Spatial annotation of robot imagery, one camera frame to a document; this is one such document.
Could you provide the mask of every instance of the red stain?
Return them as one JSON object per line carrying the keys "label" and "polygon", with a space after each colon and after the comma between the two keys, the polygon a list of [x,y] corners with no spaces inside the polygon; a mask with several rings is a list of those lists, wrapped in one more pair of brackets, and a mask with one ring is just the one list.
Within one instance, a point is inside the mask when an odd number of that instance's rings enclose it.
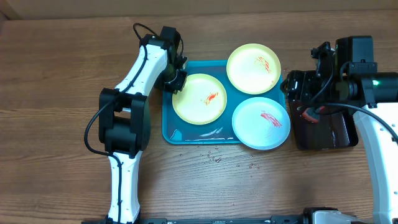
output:
{"label": "red stain", "polygon": [[278,121],[276,118],[274,118],[273,115],[271,115],[271,114],[269,114],[269,113],[266,113],[265,111],[262,111],[261,116],[262,116],[264,119],[270,121],[275,127],[277,127],[277,128],[282,127],[282,125],[279,123],[279,121]]}
{"label": "red stain", "polygon": [[269,63],[263,57],[257,57],[256,60],[254,61],[254,64],[256,64],[256,62],[260,62],[266,68],[268,74],[271,73],[271,69],[269,68]]}
{"label": "red stain", "polygon": [[209,96],[207,96],[207,99],[206,99],[206,101],[205,101],[205,104],[206,104],[206,105],[209,105],[210,102],[211,102],[212,100],[214,100],[214,98],[216,98],[216,96],[218,96],[218,93],[211,93]]}

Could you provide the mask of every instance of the yellow plate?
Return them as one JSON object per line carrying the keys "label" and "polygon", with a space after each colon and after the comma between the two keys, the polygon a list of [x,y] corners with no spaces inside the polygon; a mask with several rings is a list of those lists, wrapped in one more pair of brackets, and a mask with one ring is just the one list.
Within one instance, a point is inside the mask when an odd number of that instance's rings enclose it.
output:
{"label": "yellow plate", "polygon": [[276,54],[261,44],[238,47],[229,56],[226,73],[232,85],[248,94],[261,94],[272,89],[280,77]]}
{"label": "yellow plate", "polygon": [[208,124],[226,107],[226,91],[218,79],[206,74],[189,75],[181,92],[172,97],[174,111],[190,124]]}

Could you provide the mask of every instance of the plate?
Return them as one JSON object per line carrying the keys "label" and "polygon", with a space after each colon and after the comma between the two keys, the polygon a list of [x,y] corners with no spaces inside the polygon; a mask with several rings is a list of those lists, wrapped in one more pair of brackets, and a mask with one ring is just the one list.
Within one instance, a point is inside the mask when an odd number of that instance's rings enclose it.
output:
{"label": "plate", "polygon": [[238,90],[261,94],[272,89],[278,82],[280,62],[270,48],[261,44],[246,44],[229,56],[226,73]]}
{"label": "plate", "polygon": [[232,115],[236,137],[245,145],[260,150],[280,146],[289,136],[290,119],[276,101],[254,97],[240,103]]}
{"label": "plate", "polygon": [[207,74],[189,75],[183,90],[172,97],[176,114],[190,124],[215,121],[226,108],[226,91],[221,82]]}

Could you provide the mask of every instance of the table surface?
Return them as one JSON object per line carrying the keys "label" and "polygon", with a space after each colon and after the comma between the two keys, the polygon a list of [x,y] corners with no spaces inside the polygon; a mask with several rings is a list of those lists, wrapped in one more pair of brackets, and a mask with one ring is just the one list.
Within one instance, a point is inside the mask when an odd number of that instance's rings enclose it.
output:
{"label": "table surface", "polygon": [[[284,77],[313,70],[310,48],[324,41],[372,35],[379,70],[398,70],[398,11],[6,21],[0,35],[0,223],[79,223],[108,213],[109,161],[85,148],[83,132],[102,88],[118,84],[137,57],[134,22],[158,32],[176,27],[190,60],[227,59],[240,45],[264,44],[278,55]],[[142,217],[269,217],[311,206],[372,217],[362,141],[324,152],[299,151],[294,133],[272,152],[239,144],[174,146],[161,133],[161,92],[152,91],[149,100],[152,135],[139,168]],[[90,142],[102,150],[97,132],[95,123]]]}

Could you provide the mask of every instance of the red crumb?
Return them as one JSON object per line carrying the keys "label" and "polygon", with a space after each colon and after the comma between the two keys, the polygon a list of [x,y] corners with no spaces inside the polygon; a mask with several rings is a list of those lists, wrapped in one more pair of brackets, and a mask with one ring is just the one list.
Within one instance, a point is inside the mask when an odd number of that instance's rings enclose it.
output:
{"label": "red crumb", "polygon": [[218,93],[210,93],[210,95],[207,96],[207,99],[206,99],[206,101],[205,101],[205,104],[206,104],[206,105],[209,105],[210,102],[211,102],[212,100],[214,100],[214,98],[216,98],[216,96],[218,96]]}
{"label": "red crumb", "polygon": [[274,118],[273,115],[271,115],[271,114],[269,114],[269,113],[266,113],[265,111],[262,111],[261,116],[262,116],[264,119],[266,119],[266,120],[268,120],[269,122],[271,122],[275,127],[277,127],[277,128],[282,127],[282,125],[279,123],[279,121],[278,121],[276,118]]}
{"label": "red crumb", "polygon": [[257,57],[256,60],[254,61],[254,64],[256,64],[256,62],[260,62],[266,68],[268,74],[271,73],[271,69],[269,68],[269,63],[263,57]]}

